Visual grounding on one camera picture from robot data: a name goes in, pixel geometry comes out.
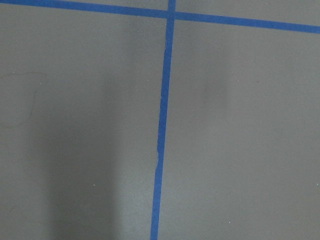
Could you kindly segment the blue tape grid lines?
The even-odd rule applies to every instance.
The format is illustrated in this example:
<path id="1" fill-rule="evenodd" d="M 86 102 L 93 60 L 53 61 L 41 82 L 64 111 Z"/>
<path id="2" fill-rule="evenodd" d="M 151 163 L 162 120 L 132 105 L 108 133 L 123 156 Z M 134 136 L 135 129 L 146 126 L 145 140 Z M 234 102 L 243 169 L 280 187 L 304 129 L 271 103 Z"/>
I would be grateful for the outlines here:
<path id="1" fill-rule="evenodd" d="M 318 25 L 308 25 L 291 22 L 261 20 L 253 18 L 212 15 L 192 12 L 181 12 L 176 10 L 176 1 L 174 0 L 168 1 L 168 7 L 166 10 L 65 0 L 2 0 L 1 4 L 108 13 L 124 16 L 138 16 L 166 20 L 165 49 L 163 55 L 157 136 L 157 164 L 154 174 L 152 215 L 149 237 L 151 240 L 157 240 L 159 238 L 158 234 L 161 210 L 163 166 L 165 156 L 167 114 L 175 21 L 179 20 L 199 23 L 214 23 L 222 25 L 244 26 L 251 28 L 273 29 L 311 34 L 319 34 L 320 32 L 320 27 Z"/>

